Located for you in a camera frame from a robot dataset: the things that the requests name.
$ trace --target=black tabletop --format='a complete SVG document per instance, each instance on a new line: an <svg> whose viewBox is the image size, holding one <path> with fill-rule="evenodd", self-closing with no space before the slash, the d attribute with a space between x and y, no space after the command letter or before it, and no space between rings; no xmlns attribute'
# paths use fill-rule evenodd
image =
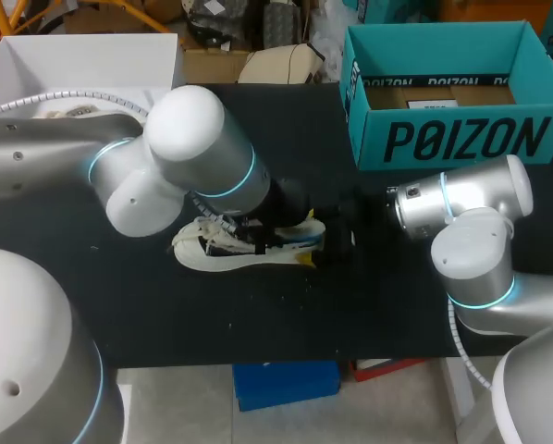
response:
<svg viewBox="0 0 553 444"><path fill-rule="evenodd" d="M358 184L367 190L433 171L359 173L337 85L212 88L274 176L300 179L316 204ZM517 270L553 274L553 162L529 166L534 213L517 222ZM447 300L430 242L401 242L380 270L248 268L204 274L168 250L196 211L167 231L129 239L108 224L94 193L60 188L0 203L0 248L61 284L113 366L455 356ZM472 355L520 339L462 331Z"/></svg>

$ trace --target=cable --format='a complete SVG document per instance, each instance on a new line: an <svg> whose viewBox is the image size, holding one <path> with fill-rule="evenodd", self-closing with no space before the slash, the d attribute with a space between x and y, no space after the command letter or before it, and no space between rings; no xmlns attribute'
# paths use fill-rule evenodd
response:
<svg viewBox="0 0 553 444"><path fill-rule="evenodd" d="M468 370L472 373L473 377L475 377L480 384L482 384L486 389L492 389L492 384L488 382L488 380L482 376L482 374L478 371L478 369L473 364L472 360L468 356L468 353L463 349L463 344L461 344L460 339L460 332L458 331L458 327L455 323L455 310L453 308L453 303L451 303L451 300L448 299L447 301L447 309L448 309L448 315L449 315L449 327L451 328L451 336L453 337L453 342L455 343L455 347L458 349L458 353L460 354L463 363L466 367L468 367Z"/></svg>
<svg viewBox="0 0 553 444"><path fill-rule="evenodd" d="M293 58L293 53L295 52L298 46L299 46L298 44L295 45L295 47L293 48L289 56L289 75L287 76L287 85L289 85L289 82L291 80L291 59Z"/></svg>
<svg viewBox="0 0 553 444"><path fill-rule="evenodd" d="M230 223L228 220L226 220L225 216L218 216L213 211L211 211L198 197L196 197L196 194L192 191L188 193L198 210L203 214L205 217L209 217L214 222L217 222L221 225L221 228L229 233L235 233L238 229L234 224Z"/></svg>
<svg viewBox="0 0 553 444"><path fill-rule="evenodd" d="M14 110L16 108L20 108L24 105L39 104L40 102L46 102L49 100L68 99L72 97L88 97L92 99L106 100L107 102L112 102L113 104L124 106L144 117L147 117L147 115L149 114L148 111L144 110L136 104L133 104L129 100L122 99L113 94L108 94L107 92L97 91L44 92L42 94L32 95L30 97L25 97L23 99L14 100L7 104L0 105L0 114Z"/></svg>

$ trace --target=sneaker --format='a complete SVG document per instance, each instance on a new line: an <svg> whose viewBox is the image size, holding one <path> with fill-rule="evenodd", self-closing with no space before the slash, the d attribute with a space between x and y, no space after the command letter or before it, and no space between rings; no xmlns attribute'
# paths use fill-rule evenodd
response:
<svg viewBox="0 0 553 444"><path fill-rule="evenodd" d="M308 255L319 249L326 227L308 217L296 227L277 228L278 246L266 246L257 254L257 246L225 230L221 221L197 217L172 240L178 261L193 270L218 272L250 265L311 265Z"/></svg>

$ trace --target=tile floor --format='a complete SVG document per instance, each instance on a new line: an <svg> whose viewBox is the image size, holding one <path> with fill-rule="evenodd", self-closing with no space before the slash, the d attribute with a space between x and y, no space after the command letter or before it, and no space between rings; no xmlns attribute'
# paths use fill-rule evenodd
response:
<svg viewBox="0 0 553 444"><path fill-rule="evenodd" d="M491 376L496 359L477 364ZM126 444L455 443L437 361L345 380L333 397L246 413L230 365L121 370L118 382L130 387Z"/></svg>

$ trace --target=shoe lace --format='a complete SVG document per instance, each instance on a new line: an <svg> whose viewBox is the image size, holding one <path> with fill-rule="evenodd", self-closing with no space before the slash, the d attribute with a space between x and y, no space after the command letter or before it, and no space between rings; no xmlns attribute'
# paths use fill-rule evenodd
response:
<svg viewBox="0 0 553 444"><path fill-rule="evenodd" d="M223 228L223 221L220 218L211 217L196 217L194 222L198 226L198 230L186 231L178 233L172 240L172 245L176 245L180 241L188 241L192 239L203 238L206 240L206 250L208 252L212 245L222 247L233 247L237 249L250 250L253 245L239 240L232 236Z"/></svg>

